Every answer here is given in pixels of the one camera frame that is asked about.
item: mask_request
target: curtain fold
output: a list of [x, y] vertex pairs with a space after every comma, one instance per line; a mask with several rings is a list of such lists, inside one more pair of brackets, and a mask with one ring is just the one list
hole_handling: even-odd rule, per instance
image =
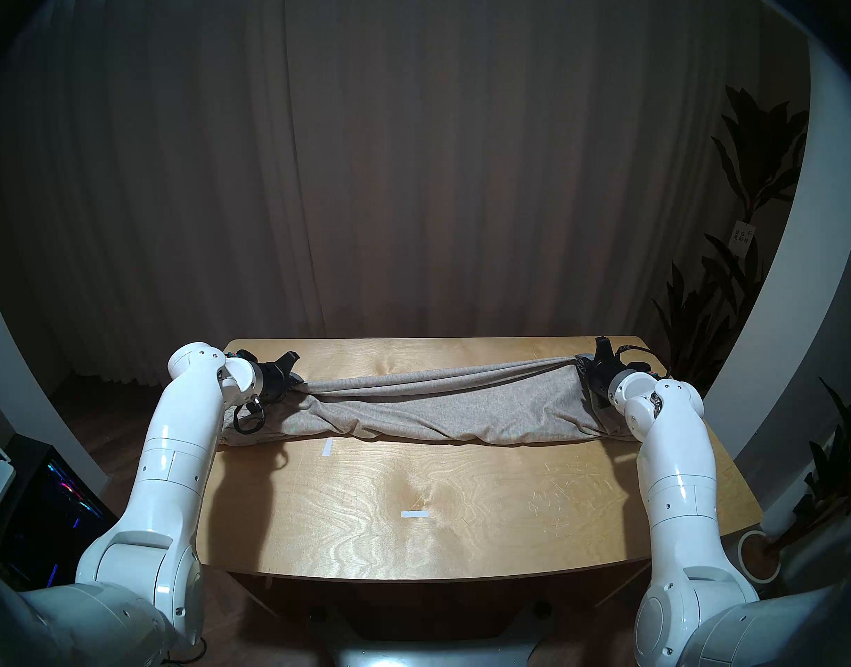
[[737, 212], [752, 0], [49, 0], [0, 183], [76, 371], [190, 340], [649, 336]]

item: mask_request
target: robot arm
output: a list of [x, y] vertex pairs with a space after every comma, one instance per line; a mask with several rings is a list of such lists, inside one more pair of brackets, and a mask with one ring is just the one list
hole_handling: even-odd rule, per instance
[[607, 338], [597, 341], [587, 382], [643, 443], [636, 463], [652, 571], [635, 623], [636, 659], [641, 667], [675, 665], [700, 624], [758, 597], [721, 548], [715, 457], [700, 395], [687, 382], [626, 367]]
[[225, 357], [199, 341], [173, 354], [173, 381], [150, 421], [128, 505], [85, 550], [76, 583], [19, 597], [0, 582], [3, 613], [38, 634], [38, 656], [49, 664], [152, 665], [170, 648], [197, 643], [197, 524], [222, 417], [247, 404], [261, 427], [263, 407], [301, 381], [290, 372], [297, 359], [292, 351], [274, 363], [244, 351]]

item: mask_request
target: wooden table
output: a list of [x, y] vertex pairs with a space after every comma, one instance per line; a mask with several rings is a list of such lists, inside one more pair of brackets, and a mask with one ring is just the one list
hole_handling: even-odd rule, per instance
[[[643, 345], [637, 337], [619, 344]], [[573, 356], [592, 337], [235, 340], [273, 360], [296, 351], [305, 379]], [[631, 351], [627, 360], [657, 361]], [[721, 533], [762, 510], [710, 432]], [[228, 571], [323, 579], [450, 580], [540, 575], [650, 556], [639, 443], [489, 446], [305, 438], [215, 455], [200, 560]], [[428, 510], [428, 518], [402, 518]]]

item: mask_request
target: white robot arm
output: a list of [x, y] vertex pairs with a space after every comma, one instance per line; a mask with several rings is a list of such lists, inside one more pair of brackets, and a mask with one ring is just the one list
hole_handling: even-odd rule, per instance
[[[586, 381], [607, 402], [600, 408], [613, 405], [643, 443], [637, 465], [653, 569], [635, 624], [638, 664], [766, 664], [828, 589], [756, 602], [721, 549], [715, 459], [697, 391], [643, 372], [649, 367], [627, 367], [608, 339], [597, 343]], [[240, 354], [225, 357], [205, 343], [174, 353], [129, 504], [85, 551], [76, 583], [17, 594], [0, 581], [0, 648], [14, 658], [0, 664], [28, 656], [37, 664], [149, 667], [168, 649], [197, 643], [203, 594], [194, 545], [223, 412], [246, 404], [260, 427], [263, 406], [301, 381], [290, 372], [298, 359], [291, 351], [274, 363]]]
[[301, 381], [290, 351], [274, 363], [251, 354], [225, 357], [206, 343], [169, 359], [165, 388], [141, 452], [127, 507], [92, 543], [76, 583], [20, 594], [0, 582], [0, 602], [36, 637], [47, 664], [160, 664], [167, 650], [187, 649], [203, 628], [203, 587], [194, 549], [200, 507], [222, 417], [231, 406], [258, 409], [280, 401]]
[[643, 443], [636, 463], [652, 571], [635, 623], [635, 656], [641, 667], [675, 665], [700, 624], [758, 597], [721, 548], [715, 457], [700, 395], [687, 382], [626, 367], [609, 340], [597, 341], [586, 370], [590, 387]]

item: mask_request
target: gray cloth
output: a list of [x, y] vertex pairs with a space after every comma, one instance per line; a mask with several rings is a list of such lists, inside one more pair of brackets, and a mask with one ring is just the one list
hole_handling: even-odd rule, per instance
[[[324, 434], [496, 445], [632, 439], [616, 410], [596, 410], [594, 399], [578, 357], [310, 381], [267, 406], [265, 425], [252, 435], [233, 429], [230, 409], [222, 441], [242, 446]], [[245, 407], [238, 415], [242, 428], [254, 425], [254, 417], [243, 418]]]

